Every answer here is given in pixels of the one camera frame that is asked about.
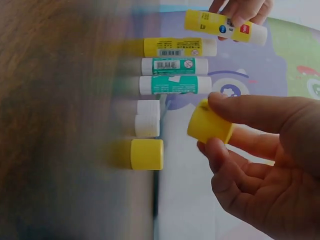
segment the purple cartoon character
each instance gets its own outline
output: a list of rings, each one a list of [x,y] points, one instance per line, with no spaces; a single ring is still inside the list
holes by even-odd
[[[167,12],[161,15],[162,37],[200,37],[212,35],[184,30],[185,12]],[[230,97],[246,94],[287,96],[287,64],[274,52],[272,36],[268,32],[265,46],[257,46],[232,40],[217,40],[217,56],[207,57],[208,75],[212,80],[212,91]],[[188,104],[197,105],[207,94],[168,95],[169,110],[183,108]]]

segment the hand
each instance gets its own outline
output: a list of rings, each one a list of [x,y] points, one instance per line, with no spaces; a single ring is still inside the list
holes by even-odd
[[[209,12],[217,13],[227,0],[213,0]],[[231,18],[235,27],[242,26],[246,21],[262,25],[274,6],[274,0],[229,0],[220,12]]]
[[[222,118],[271,133],[236,127],[229,144],[274,166],[252,163],[217,138],[198,142],[221,206],[276,240],[320,239],[320,101],[220,93],[208,101]]]

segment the barcode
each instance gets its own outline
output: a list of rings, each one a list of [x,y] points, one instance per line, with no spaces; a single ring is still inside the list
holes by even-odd
[[[180,68],[179,61],[156,61],[155,69],[178,69]]]
[[[160,56],[181,56],[182,51],[179,50],[160,50]]]

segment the yellow glue stick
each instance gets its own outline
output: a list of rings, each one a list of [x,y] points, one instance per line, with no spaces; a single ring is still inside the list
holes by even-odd
[[[266,44],[268,36],[264,26],[247,21],[241,27],[234,27],[227,16],[207,11],[187,10],[184,28],[260,46]]]
[[[217,55],[215,39],[200,37],[154,37],[143,43],[146,58],[214,57]]]
[[[211,110],[208,99],[203,99],[191,116],[187,134],[204,144],[210,138],[218,138],[227,144],[233,128],[231,122],[222,119]]]

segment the play mat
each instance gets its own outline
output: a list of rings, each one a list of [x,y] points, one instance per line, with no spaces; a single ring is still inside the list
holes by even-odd
[[[161,13],[161,37],[212,38],[184,30],[184,12]],[[212,91],[304,96],[320,99],[320,32],[294,23],[268,19],[264,47],[218,41],[209,57]],[[164,169],[159,172],[155,238],[159,240],[267,240],[263,233],[225,213],[211,191],[212,173],[187,136],[189,119],[206,94],[162,97]],[[268,163],[235,150],[251,161]]]

